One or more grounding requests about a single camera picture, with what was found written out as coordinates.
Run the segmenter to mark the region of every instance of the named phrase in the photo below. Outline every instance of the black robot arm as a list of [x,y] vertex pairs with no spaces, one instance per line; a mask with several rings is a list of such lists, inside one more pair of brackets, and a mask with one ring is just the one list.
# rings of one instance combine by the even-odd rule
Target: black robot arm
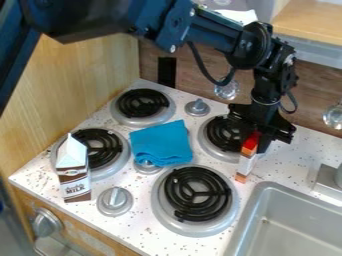
[[[295,128],[278,109],[297,77],[294,49],[272,38],[272,26],[253,22],[247,26],[206,10],[190,0],[18,0],[25,22],[61,43],[127,33],[147,38],[166,52],[188,44],[202,73],[215,85],[230,83],[239,69],[254,69],[251,105],[230,105],[232,125],[240,127],[241,140],[261,132],[259,153],[279,139],[290,143]],[[232,69],[223,80],[206,70],[195,44],[221,52]]]

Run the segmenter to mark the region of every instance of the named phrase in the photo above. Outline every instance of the wooden wall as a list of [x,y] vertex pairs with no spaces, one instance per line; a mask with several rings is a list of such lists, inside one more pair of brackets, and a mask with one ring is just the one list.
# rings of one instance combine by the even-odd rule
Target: wooden wall
[[0,119],[4,180],[137,79],[138,57],[125,35],[70,45],[43,36]]
[[[156,82],[158,57],[177,57],[177,89],[227,104],[231,103],[220,100],[214,95],[213,85],[200,73],[187,46],[178,49],[174,55],[165,54],[147,41],[141,42],[139,47],[141,78]],[[205,46],[198,46],[198,49],[214,77],[220,78],[227,73],[229,67],[221,54]],[[298,61],[297,73],[300,81],[293,93],[300,104],[299,110],[286,118],[295,124],[342,137],[342,131],[328,128],[322,120],[324,110],[342,98],[342,70]],[[240,82],[241,94],[232,102],[249,103],[249,93],[254,84],[252,72],[239,71],[236,80]],[[286,99],[284,103],[285,106],[291,107]]]

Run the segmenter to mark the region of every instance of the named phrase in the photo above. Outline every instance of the sink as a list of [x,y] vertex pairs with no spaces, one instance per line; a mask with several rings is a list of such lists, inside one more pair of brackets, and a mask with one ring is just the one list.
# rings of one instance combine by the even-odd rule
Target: sink
[[273,182],[258,184],[225,256],[340,256],[342,210]]

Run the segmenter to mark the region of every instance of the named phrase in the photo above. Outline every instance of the speckled countertop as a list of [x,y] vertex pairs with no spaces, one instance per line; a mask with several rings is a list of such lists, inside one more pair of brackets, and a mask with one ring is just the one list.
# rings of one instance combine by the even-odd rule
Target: speckled countertop
[[[324,163],[337,167],[342,161],[342,139],[298,127],[291,145],[281,142],[272,143],[268,154],[257,163],[247,184],[242,185],[234,181],[236,165],[224,163],[208,156],[196,140],[200,125],[210,117],[226,114],[227,105],[205,100],[211,107],[210,114],[205,117],[191,117],[185,114],[184,106],[189,101],[196,100],[198,96],[145,80],[138,80],[133,87],[160,90],[176,102],[176,114],[170,121],[185,120],[190,131],[195,164],[212,167],[222,172],[235,184],[240,196],[239,215],[254,186],[262,181],[274,181],[323,199],[322,195],[311,192],[319,166]],[[109,104],[76,127],[75,130],[87,127],[113,129],[127,139],[128,134],[133,131],[132,128],[121,126],[112,119]],[[112,177],[92,183],[92,201],[65,204],[59,191],[57,175],[50,167],[49,152],[48,149],[27,163],[10,177],[10,182],[143,255],[222,255],[228,246],[238,219],[224,232],[205,238],[180,236],[162,226],[154,217],[150,206],[153,182],[162,172],[150,176],[139,174],[132,167],[132,157],[125,167]],[[96,208],[97,196],[113,186],[128,189],[134,197],[133,208],[117,218],[105,217]]]

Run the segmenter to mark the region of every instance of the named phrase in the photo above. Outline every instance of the blue towel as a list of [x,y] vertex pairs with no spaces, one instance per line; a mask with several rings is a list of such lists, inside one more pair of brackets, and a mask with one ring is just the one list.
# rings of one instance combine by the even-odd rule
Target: blue towel
[[192,151],[184,121],[146,128],[130,133],[132,151],[138,163],[155,166],[189,163]]

